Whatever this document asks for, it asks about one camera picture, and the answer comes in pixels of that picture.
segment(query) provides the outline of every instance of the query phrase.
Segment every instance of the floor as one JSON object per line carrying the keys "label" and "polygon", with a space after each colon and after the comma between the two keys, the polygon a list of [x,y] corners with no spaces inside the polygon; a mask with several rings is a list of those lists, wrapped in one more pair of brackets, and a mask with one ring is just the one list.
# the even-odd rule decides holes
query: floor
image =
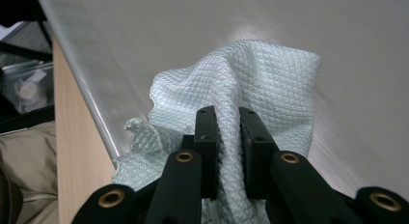
{"label": "floor", "polygon": [[[45,22],[44,25],[47,29],[48,34],[50,35],[51,29],[49,28],[47,22]],[[6,30],[1,29],[0,37],[2,37],[6,32]],[[51,48],[50,46],[48,46],[48,43],[46,42],[44,36],[41,33],[41,29],[36,22],[23,22],[6,37],[3,37],[3,39],[1,39],[1,42],[6,42],[41,52],[51,53]],[[10,66],[13,64],[31,60],[32,59],[23,58],[0,51],[0,69],[4,68],[5,66]]]}

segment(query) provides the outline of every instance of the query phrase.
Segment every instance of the cloth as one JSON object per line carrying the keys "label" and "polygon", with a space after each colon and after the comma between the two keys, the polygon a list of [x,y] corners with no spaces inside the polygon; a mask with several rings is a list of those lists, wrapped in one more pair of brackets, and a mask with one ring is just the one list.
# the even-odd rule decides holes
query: cloth
{"label": "cloth", "polygon": [[196,65],[156,75],[148,123],[133,119],[131,153],[115,160],[113,182],[138,190],[160,177],[183,134],[193,134],[197,110],[214,105],[222,144],[215,201],[203,200],[203,223],[268,222],[264,202],[249,201],[243,182],[239,106],[256,111],[281,150],[307,155],[314,125],[311,52],[260,41],[217,49]]}
{"label": "cloth", "polygon": [[17,223],[58,223],[55,123],[0,136],[0,161],[23,196]]}

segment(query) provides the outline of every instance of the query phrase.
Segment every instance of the light green cloth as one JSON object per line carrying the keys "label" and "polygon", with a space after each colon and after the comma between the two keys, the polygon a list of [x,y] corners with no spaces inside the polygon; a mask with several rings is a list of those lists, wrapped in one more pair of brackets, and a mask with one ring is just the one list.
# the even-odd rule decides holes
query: light green cloth
{"label": "light green cloth", "polygon": [[113,177],[135,190],[160,177],[182,134],[193,134],[195,114],[214,105],[223,141],[216,201],[203,200],[203,223],[264,223],[264,202],[249,201],[243,182],[238,107],[259,113],[278,147],[307,155],[314,124],[317,55],[258,41],[234,42],[196,65],[154,78],[150,122],[133,119],[131,153]]}

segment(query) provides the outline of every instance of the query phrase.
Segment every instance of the white table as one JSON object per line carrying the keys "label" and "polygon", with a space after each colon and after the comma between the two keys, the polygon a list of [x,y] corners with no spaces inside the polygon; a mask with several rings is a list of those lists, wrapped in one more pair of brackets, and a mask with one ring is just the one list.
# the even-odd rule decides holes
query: white table
{"label": "white table", "polygon": [[309,159],[329,184],[350,196],[379,185],[409,199],[409,0],[41,4],[111,157],[129,151],[123,125],[147,117],[158,72],[190,66],[236,40],[258,39],[322,57]]}

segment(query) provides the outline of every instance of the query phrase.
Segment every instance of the beige fabric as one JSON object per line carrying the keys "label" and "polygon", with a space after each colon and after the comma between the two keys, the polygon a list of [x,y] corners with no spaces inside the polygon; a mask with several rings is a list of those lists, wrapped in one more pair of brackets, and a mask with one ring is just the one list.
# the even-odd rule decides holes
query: beige fabric
{"label": "beige fabric", "polygon": [[54,122],[0,136],[0,160],[23,194],[17,223],[58,223]]}

